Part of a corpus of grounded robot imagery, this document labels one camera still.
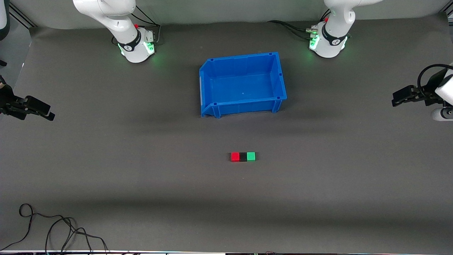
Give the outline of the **blue plastic storage bin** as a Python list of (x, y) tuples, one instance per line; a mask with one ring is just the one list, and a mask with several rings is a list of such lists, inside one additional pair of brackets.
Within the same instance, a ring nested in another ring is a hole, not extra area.
[(277, 52), (209, 58), (199, 69), (200, 115), (279, 111), (287, 92)]

